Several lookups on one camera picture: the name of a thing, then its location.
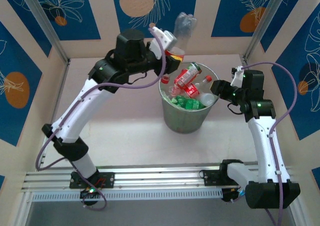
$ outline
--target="red bottle label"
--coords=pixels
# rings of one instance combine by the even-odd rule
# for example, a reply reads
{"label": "red bottle label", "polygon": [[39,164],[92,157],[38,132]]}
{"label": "red bottle label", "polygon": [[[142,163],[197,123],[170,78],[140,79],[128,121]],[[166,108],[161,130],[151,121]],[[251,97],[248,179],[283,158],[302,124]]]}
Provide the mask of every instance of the red bottle label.
{"label": "red bottle label", "polygon": [[178,75],[174,83],[180,88],[183,89],[185,88],[189,83],[191,83],[196,76],[199,74],[198,69],[194,65],[190,65],[188,69],[183,69]]}
{"label": "red bottle label", "polygon": [[190,84],[188,85],[184,91],[187,93],[187,95],[190,98],[196,98],[198,95],[200,95],[199,90],[196,88],[196,86],[194,84]]}

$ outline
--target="plastic bottle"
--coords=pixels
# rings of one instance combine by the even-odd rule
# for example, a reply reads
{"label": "plastic bottle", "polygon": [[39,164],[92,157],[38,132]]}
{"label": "plastic bottle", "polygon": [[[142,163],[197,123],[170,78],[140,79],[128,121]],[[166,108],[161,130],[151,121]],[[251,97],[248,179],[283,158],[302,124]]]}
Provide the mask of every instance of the plastic bottle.
{"label": "plastic bottle", "polygon": [[216,101],[216,96],[211,93],[200,93],[198,97],[196,97],[202,104],[206,107],[211,106]]}
{"label": "plastic bottle", "polygon": [[185,94],[188,95],[190,98],[196,98],[200,95],[201,89],[211,81],[212,81],[212,77],[210,75],[207,75],[202,82],[194,83],[194,84],[191,83],[183,90]]}
{"label": "plastic bottle", "polygon": [[176,84],[180,89],[183,89],[189,85],[201,72],[202,70],[197,63],[192,62],[187,69],[183,69],[175,78],[174,84]]}
{"label": "plastic bottle", "polygon": [[202,108],[205,108],[205,106],[196,99],[187,99],[185,108],[187,110],[200,110]]}
{"label": "plastic bottle", "polygon": [[183,96],[176,96],[175,98],[172,98],[171,102],[187,110],[200,110],[205,108],[205,105],[203,105],[200,101],[196,99],[185,98]]}
{"label": "plastic bottle", "polygon": [[174,32],[173,35],[177,39],[177,43],[173,48],[165,53],[170,56],[174,55],[181,58],[181,61],[184,59],[188,41],[197,25],[196,18],[193,15],[187,15],[184,12],[181,12],[175,20]]}
{"label": "plastic bottle", "polygon": [[169,94],[172,97],[176,97],[177,95],[180,95],[182,92],[182,89],[180,89],[176,84],[169,87]]}

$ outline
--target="clear plastic bottle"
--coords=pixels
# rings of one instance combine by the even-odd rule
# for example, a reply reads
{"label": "clear plastic bottle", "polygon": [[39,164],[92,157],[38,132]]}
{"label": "clear plastic bottle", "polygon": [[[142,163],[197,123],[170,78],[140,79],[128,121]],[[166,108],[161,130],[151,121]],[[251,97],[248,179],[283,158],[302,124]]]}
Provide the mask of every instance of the clear plastic bottle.
{"label": "clear plastic bottle", "polygon": [[199,96],[196,97],[202,104],[206,107],[211,106],[217,99],[217,96],[211,93],[200,93]]}
{"label": "clear plastic bottle", "polygon": [[181,60],[183,60],[186,53],[188,41],[196,25],[197,20],[193,17],[193,15],[187,15],[186,13],[181,12],[176,18],[174,24],[173,35],[176,37],[177,43],[172,49],[166,51],[166,54],[180,57]]}
{"label": "clear plastic bottle", "polygon": [[206,86],[209,82],[212,81],[212,77],[207,75],[202,82],[200,83],[191,83],[186,88],[184,88],[185,95],[189,96],[190,98],[196,98],[200,95],[201,89]]}

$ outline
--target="metal frame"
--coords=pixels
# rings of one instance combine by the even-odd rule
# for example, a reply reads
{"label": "metal frame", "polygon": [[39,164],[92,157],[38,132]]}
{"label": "metal frame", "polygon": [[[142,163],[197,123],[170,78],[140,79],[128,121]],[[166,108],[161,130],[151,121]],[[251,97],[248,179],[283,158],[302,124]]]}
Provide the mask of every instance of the metal frame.
{"label": "metal frame", "polygon": [[43,11],[38,0],[24,0],[26,5],[29,7],[31,13],[33,14],[36,22],[38,22],[39,26],[43,30],[45,36],[48,38],[51,45],[56,49],[59,57],[63,62],[67,65],[69,63],[69,58],[67,57],[61,43],[59,37],[57,36],[54,28],[52,27],[48,17]]}
{"label": "metal frame", "polygon": [[[102,167],[99,168],[99,171],[115,173],[114,188],[106,190],[208,188],[199,172],[201,170],[219,170],[219,165],[215,163],[189,166]],[[257,163],[246,163],[246,166],[249,170],[258,174]],[[68,168],[28,172],[22,191],[78,191],[69,188],[72,171],[71,168]],[[225,185],[218,188],[234,188],[234,186]]]}
{"label": "metal frame", "polygon": [[[234,188],[232,185],[205,186],[200,176],[201,170],[218,170],[215,164],[192,165],[151,165],[101,167],[101,172],[115,172],[113,189],[103,189],[107,200],[155,200],[155,199],[193,199],[222,198],[223,188]],[[246,167],[258,175],[257,162],[245,163]],[[22,192],[19,196],[20,206],[12,217],[10,225],[23,226],[27,221],[33,201],[79,201],[79,189],[70,189],[72,168],[48,169],[42,172],[26,174]],[[290,210],[297,225],[310,225],[303,215],[299,198]]]}
{"label": "metal frame", "polygon": [[244,53],[243,58],[245,62],[247,62],[250,59],[250,56],[252,55],[257,45],[261,41],[273,17],[275,16],[281,2],[282,0],[270,0],[270,2],[268,3],[265,13],[263,14],[258,26],[256,27],[256,30],[253,33],[253,36],[251,37],[251,41],[248,45],[248,48]]}
{"label": "metal frame", "polygon": [[[50,21],[46,17],[44,11],[41,8],[38,0],[25,0],[26,4],[30,8],[33,16],[39,23],[41,29],[49,39],[52,46],[56,49],[61,59],[66,64],[64,76],[60,85],[59,93],[56,100],[56,105],[52,113],[52,120],[57,112],[60,97],[64,88],[66,77],[68,74],[69,58],[67,57],[59,38],[54,31]],[[242,57],[242,64],[246,65],[248,59],[253,53],[254,49],[260,42],[262,36],[266,32],[272,18],[274,17],[282,0],[270,0],[267,9],[254,32],[251,42],[244,55]],[[245,163],[246,166],[254,173],[258,174],[257,162]],[[197,164],[197,165],[167,165],[167,166],[136,166],[136,167],[102,167],[100,171],[115,172],[114,189],[104,189],[106,194],[116,192],[115,196],[111,200],[121,200],[123,193],[127,192],[151,192],[151,191],[163,191],[171,190],[171,192],[188,190],[190,192],[204,192],[204,191],[219,191],[222,188],[233,188],[234,186],[225,185],[222,187],[208,187],[204,185],[204,180],[200,178],[199,172],[201,170],[218,170],[219,164]],[[43,172],[28,172],[23,183],[21,194],[17,197],[16,212],[12,213],[12,220],[10,225],[20,226],[25,225],[29,214],[31,202],[36,198],[39,199],[39,195],[49,194],[78,194],[79,190],[70,189],[70,173],[71,168],[63,169],[48,169]],[[201,195],[202,198],[210,198],[210,194]],[[42,198],[44,200],[56,200],[49,197]],[[165,197],[158,197],[157,199],[168,199]],[[306,217],[303,216],[303,203],[300,202],[299,197],[292,203],[293,216],[297,215],[299,225],[310,225]]]}

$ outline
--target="metal pole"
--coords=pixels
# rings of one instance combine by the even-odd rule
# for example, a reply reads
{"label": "metal pole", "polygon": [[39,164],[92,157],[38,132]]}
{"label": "metal pole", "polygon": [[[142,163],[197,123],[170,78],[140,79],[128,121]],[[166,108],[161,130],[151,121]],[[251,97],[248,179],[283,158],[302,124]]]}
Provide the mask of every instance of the metal pole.
{"label": "metal pole", "polygon": [[256,46],[261,41],[262,37],[264,36],[269,24],[271,23],[281,3],[282,3],[282,0],[270,0],[258,26],[256,27],[255,32],[253,33],[253,36],[248,45],[248,48],[244,53],[243,58],[245,61],[248,61],[251,54],[254,52]]}
{"label": "metal pole", "polygon": [[38,0],[24,0],[26,5],[29,7],[31,13],[33,14],[34,18],[40,25],[41,29],[43,30],[45,36],[48,38],[51,45],[55,48],[63,62],[68,65],[68,57],[60,43],[59,37],[57,36],[54,28],[52,27],[48,17],[46,16],[45,12],[43,11],[40,3]]}

